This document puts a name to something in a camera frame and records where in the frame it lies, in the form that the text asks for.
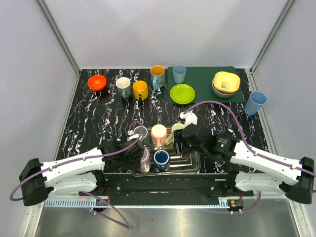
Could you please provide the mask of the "mauve pink mug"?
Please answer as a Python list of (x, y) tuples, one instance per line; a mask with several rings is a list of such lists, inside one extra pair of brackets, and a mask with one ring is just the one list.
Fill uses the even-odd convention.
[(141, 173), (149, 172), (151, 165), (152, 164), (151, 164), (150, 152), (147, 148), (145, 148), (143, 156), (141, 157), (141, 160), (140, 160), (140, 172)]

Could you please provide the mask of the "dark grey mug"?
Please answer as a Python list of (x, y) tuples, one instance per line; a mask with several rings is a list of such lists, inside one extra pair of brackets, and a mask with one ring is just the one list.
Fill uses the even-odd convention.
[(133, 133), (134, 133), (134, 135), (137, 135), (137, 136), (141, 135), (140, 141), (143, 143), (143, 145), (150, 144), (151, 137), (150, 137), (150, 133), (146, 127), (143, 126), (141, 128), (140, 126), (138, 126), (138, 127), (134, 128)]

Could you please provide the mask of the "navy blue mug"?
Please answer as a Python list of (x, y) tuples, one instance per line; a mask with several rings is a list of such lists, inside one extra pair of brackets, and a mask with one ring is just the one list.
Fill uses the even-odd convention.
[(170, 156), (165, 150), (158, 150), (153, 156), (154, 169), (165, 172), (170, 168)]

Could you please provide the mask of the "yellow ribbed mug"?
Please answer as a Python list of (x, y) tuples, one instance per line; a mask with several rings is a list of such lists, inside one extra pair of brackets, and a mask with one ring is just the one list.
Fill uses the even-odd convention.
[(133, 94), (136, 100), (144, 101), (145, 99), (148, 98), (149, 89), (145, 81), (143, 80), (136, 81), (133, 84), (132, 89), (133, 89)]

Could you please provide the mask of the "blue grey mug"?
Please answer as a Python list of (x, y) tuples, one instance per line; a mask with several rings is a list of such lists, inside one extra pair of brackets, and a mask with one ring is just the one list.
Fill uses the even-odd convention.
[(117, 79), (116, 87), (123, 99), (128, 99), (131, 96), (131, 83), (129, 78), (121, 77)]

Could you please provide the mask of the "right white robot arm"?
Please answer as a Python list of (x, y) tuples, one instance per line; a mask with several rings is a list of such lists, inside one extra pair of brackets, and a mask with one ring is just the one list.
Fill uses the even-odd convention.
[(174, 141), (176, 145), (201, 153), (213, 161), (240, 164), (259, 171), (253, 177), (241, 171), (230, 171), (229, 180), (224, 183), (228, 195), (258, 190), (280, 193), (301, 204), (312, 203), (315, 163), (311, 158), (280, 157), (251, 147), (227, 133), (212, 135), (194, 124), (175, 130)]

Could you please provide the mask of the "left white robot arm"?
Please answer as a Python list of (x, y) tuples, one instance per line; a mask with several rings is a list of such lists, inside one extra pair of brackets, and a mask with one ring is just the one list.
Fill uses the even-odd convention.
[(19, 175), (23, 204), (33, 206), (45, 201), (57, 190), (54, 185), (59, 181), (85, 172), (103, 171), (109, 166), (136, 169), (144, 150), (143, 143), (134, 138), (125, 143), (107, 141), (83, 154), (53, 162), (31, 159)]

